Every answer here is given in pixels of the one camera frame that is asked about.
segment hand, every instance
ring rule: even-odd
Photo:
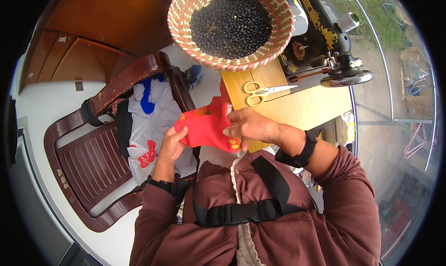
[[[242,137],[242,150],[248,150],[249,140],[260,140],[264,143],[276,144],[279,138],[280,124],[255,110],[245,107],[229,113],[226,118],[232,126],[223,130],[223,134],[229,137]]]
[[[180,142],[187,135],[187,126],[179,132],[174,127],[166,130],[163,142],[161,143],[158,161],[168,164],[174,164],[184,150],[185,145]]]

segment glass window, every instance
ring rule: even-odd
[[[327,0],[356,13],[351,51],[374,79],[352,87],[358,157],[375,190],[381,261],[396,265],[427,213],[440,161],[441,110],[434,71],[416,25],[398,0]]]

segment thread spool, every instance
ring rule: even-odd
[[[339,29],[343,32],[348,32],[360,25],[360,19],[353,12],[348,12],[339,18],[336,23],[338,24]]]

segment red and beige woven basket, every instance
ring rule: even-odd
[[[211,0],[173,0],[167,14],[167,25],[177,45],[199,64],[220,71],[245,71],[262,66],[279,56],[293,32],[293,14],[286,0],[258,0],[271,18],[269,40],[251,55],[225,59],[203,53],[192,40],[190,18],[194,10],[206,7]]]

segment yellow-handled scissors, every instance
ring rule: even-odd
[[[257,88],[255,90],[250,91],[250,90],[247,89],[247,86],[249,84],[253,84]],[[266,88],[262,84],[260,84],[259,82],[250,81],[250,82],[246,83],[243,86],[243,91],[245,93],[247,93],[247,94],[252,94],[251,96],[248,96],[248,98],[246,99],[246,103],[249,106],[258,106],[259,104],[261,104],[262,102],[265,101],[266,96],[268,96],[269,94],[280,92],[280,91],[284,91],[284,90],[288,90],[288,89],[291,89],[291,88],[294,88],[294,87],[297,87],[297,85]],[[257,103],[257,104],[253,104],[253,100],[252,100],[253,98],[259,98],[260,102]]]

